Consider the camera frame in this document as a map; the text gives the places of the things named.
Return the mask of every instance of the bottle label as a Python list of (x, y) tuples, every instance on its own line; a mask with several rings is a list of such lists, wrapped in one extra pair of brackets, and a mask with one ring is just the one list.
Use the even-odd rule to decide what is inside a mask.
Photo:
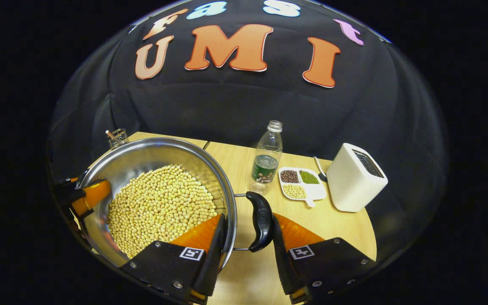
[(277, 160), (270, 156), (257, 156), (252, 168), (252, 179), (259, 183), (270, 183), (277, 170)]

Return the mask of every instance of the plastic water bottle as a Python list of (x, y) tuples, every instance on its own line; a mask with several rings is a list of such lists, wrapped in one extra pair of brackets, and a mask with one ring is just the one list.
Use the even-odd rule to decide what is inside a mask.
[(270, 182), (276, 177), (277, 166), (283, 150), (281, 130), (281, 122), (271, 120), (266, 133), (257, 144), (250, 185), (251, 191), (255, 191), (255, 193), (266, 194), (269, 191)]

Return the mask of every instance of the black pot handle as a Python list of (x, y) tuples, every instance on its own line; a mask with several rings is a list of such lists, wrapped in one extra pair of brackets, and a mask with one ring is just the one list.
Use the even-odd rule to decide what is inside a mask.
[(235, 248), (235, 250), (249, 250), (256, 252), (268, 246), (274, 234), (273, 216), (271, 206), (265, 197), (252, 191), (246, 192), (246, 198), (253, 205), (253, 227), (255, 229), (255, 241), (248, 248)]

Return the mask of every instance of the white knife block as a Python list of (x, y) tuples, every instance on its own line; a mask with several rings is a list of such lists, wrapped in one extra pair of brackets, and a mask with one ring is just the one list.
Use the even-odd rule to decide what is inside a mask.
[(335, 207), (345, 212), (360, 211), (388, 182), (374, 159), (364, 149), (349, 143), (338, 151), (327, 170), (327, 180)]

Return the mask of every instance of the orange letter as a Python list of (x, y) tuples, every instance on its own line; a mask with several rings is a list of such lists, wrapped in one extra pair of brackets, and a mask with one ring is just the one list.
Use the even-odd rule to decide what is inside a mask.
[(161, 38), (155, 44), (157, 46), (157, 55), (155, 56), (155, 62), (150, 68), (146, 68), (146, 58), (148, 56), (148, 50), (152, 47), (152, 44), (147, 44), (137, 51), (137, 61), (135, 62), (135, 75), (140, 79), (152, 78), (163, 68), (165, 62), (165, 54), (167, 53), (167, 46), (174, 36), (167, 36)]
[(267, 64), (263, 61), (263, 46), (265, 38), (272, 31), (272, 27), (267, 25), (244, 25), (227, 39), (217, 25), (196, 28), (192, 31), (195, 35), (195, 45), (191, 59), (184, 67), (188, 70), (208, 67), (210, 62), (205, 59), (208, 50), (214, 65), (221, 68), (237, 50), (236, 57), (229, 62), (230, 67), (236, 70), (265, 71)]
[(146, 39), (152, 37), (153, 35), (160, 33), (161, 31), (163, 31), (165, 29), (165, 25), (170, 25), (171, 23), (174, 22), (174, 20), (176, 20), (176, 18), (178, 18), (178, 15), (183, 14), (184, 12), (187, 12), (187, 11), (188, 11), (188, 9), (184, 8), (183, 10), (180, 10), (178, 12), (175, 12), (174, 14), (170, 14), (167, 17), (163, 17), (163, 18), (155, 21), (155, 23), (153, 23), (152, 29), (150, 30), (148, 35), (144, 36), (143, 40), (146, 40)]
[(323, 39), (309, 37), (308, 41), (313, 46), (312, 62), (308, 71), (302, 77), (310, 83), (315, 83), (326, 88), (333, 88), (333, 67), (335, 65), (335, 55), (340, 54), (340, 49), (330, 42)]

